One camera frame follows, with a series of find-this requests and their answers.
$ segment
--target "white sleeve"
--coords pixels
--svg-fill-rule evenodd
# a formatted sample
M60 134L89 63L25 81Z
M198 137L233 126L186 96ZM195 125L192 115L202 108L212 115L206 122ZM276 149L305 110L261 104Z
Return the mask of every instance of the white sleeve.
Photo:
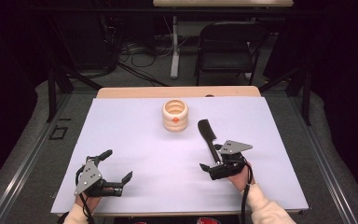
M246 202L252 208L254 224L295 223L283 208L264 195L258 184L253 184L249 188Z

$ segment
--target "black cable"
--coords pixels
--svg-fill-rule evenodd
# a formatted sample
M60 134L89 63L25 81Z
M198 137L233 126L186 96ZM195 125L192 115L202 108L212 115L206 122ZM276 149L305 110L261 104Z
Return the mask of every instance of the black cable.
M97 78L97 77L105 77L107 75L109 75L111 72L115 71L115 67L107 67L106 69L104 69L104 71L102 71L101 73L97 73L97 74L93 74L93 75L83 75L83 77L86 77L88 79L94 79L94 78ZM68 78L74 78L76 79L75 77L71 77L71 75L68 75L66 74L66 76Z
M80 193L79 196L80 196L81 202L83 203L83 213L87 217L88 223L89 224L95 224L94 223L94 218L92 217L92 213L91 213L89 207L87 206L87 200L85 200L84 197L83 197L83 193Z
M79 183L79 176L83 171L84 171L84 165L76 172L76 178L75 178L76 186Z
M248 198L249 188L251 187L252 180L253 180L253 171L252 167L249 165L249 163L245 163L245 165L249 168L249 174L248 174L248 181L246 183L245 189L243 191L242 196L242 203L241 203L241 224L245 224L245 206L246 206L246 199Z
M163 50L161 52L157 52L156 54L158 57L162 57L162 56L167 56L171 51L172 51L172 37L168 36L168 41L166 41L166 45L164 48L162 48Z
M121 60L121 61L124 63L124 62L126 62L126 61L130 58L131 52L130 52L130 48L129 48L129 46L128 46L127 44L123 44L123 45L124 45L124 47L126 48L126 51L125 51L125 52L120 52L120 53L118 54L118 59ZM123 59L120 58L121 55L127 55L127 58L126 58L125 60L123 60Z
M145 53L151 53L152 54L152 57L153 57L153 60L151 63L147 64L147 65L136 65L134 62L133 62L133 56L135 55L138 55L138 54L145 54ZM147 50L146 52L143 52L143 53L133 53L132 54L132 57L131 57L131 64L135 67L148 67L148 66L151 66L155 61L156 61L156 52L152 51L152 50Z
M161 86L164 86L164 87L170 87L170 85L167 85L167 84L165 84L163 82L160 82L160 81L156 80L151 74L148 74L145 71L129 67L124 63L119 63L118 66L121 67L122 69L126 70L127 72L135 75L136 77L139 77L139 78L142 78L142 79L144 79L146 81L149 81L153 86L154 86L154 83L157 83L157 84L159 84Z

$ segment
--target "black wire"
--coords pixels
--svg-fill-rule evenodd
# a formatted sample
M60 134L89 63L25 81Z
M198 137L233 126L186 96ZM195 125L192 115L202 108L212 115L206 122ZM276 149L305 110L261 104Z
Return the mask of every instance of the black wire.
M126 50L124 52L120 52L118 54L118 59L121 60L124 63L130 58L131 52L130 52L130 48L129 48L129 46L127 44L123 44L123 45L126 48ZM123 60L123 59L120 58L121 55L127 55L127 58L125 60Z
M249 188L251 187L252 180L253 180L253 171L252 167L245 163L245 165L249 168L249 174L248 174L248 181L246 183L245 189L243 191L242 196L242 203L241 203L241 224L245 224L245 206L246 206L246 199L248 198Z
M171 51L172 50L172 42L173 42L172 37L168 36L168 41L165 41L165 42L166 42L166 45L163 48L163 50L161 52L156 51L156 54L158 56L166 56L165 51L167 51L167 50Z
M75 178L76 186L79 183L79 176L83 171L84 171L84 165L76 172L76 178Z
M142 78L146 81L149 81L153 86L154 86L154 83L157 83L161 86L164 86L164 87L169 87L169 85L163 83L163 82L160 82L158 80L156 80L153 75L151 74L148 74L146 73L145 71L142 71L142 70L139 70L139 69L136 69L136 68L132 68L132 67L129 67L127 66L126 64L124 63L119 63L118 64L119 67L121 67L122 69L126 70L127 72L135 75L136 77L139 77L139 78Z
M133 58L134 58L133 56L138 55L138 54L144 54L144 53L133 53L133 54L132 54L132 57L131 57L131 64L134 65L135 67L148 67L148 66L151 66L151 65L156 61L157 55L156 55L156 52L153 52L152 50L148 50L147 52L152 53L153 61L152 61L151 63L149 63L149 64L147 64L147 65L136 65L136 64L133 62Z
M84 199L83 193L80 193L79 196L83 203L83 213L87 217L87 221L89 222L89 224L94 224L94 218L92 217L92 213L91 213L89 207L87 206L87 200Z

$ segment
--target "table leg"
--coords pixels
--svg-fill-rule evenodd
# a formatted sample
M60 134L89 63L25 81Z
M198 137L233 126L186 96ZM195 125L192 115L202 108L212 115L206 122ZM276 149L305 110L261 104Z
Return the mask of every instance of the table leg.
M172 23L172 38L173 38L173 56L172 56L172 67L171 67L171 78L178 78L179 70L179 48L178 48L178 31L177 31L177 18L173 16Z

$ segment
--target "dark background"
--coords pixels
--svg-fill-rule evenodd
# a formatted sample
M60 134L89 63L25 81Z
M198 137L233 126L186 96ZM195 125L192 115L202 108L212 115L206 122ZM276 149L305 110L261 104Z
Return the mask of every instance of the dark background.
M76 2L95 7L91 1ZM33 1L33 4L46 6L71 4L71 1ZM112 0L110 4L111 7L152 7L151 0ZM322 20L287 19L265 76L274 78L293 67L309 66L311 88L324 100L337 152L358 182L358 1L297 0L295 7L324 9L327 16ZM110 22L122 32L106 45L101 18L89 17L85 21L78 19L67 23L60 22L60 18L47 20L36 16L30 19L29 15L18 11L14 1L0 0L0 168L32 116L37 100L34 88L47 80L51 67L49 55L77 70L114 69L115 54L112 52L121 34L153 46L154 34L166 32L160 30L160 19L156 17L114 17L112 20ZM43 41L36 31L43 32ZM79 48L87 41L92 43L88 45L90 48ZM98 55L82 58L77 53L80 50Z

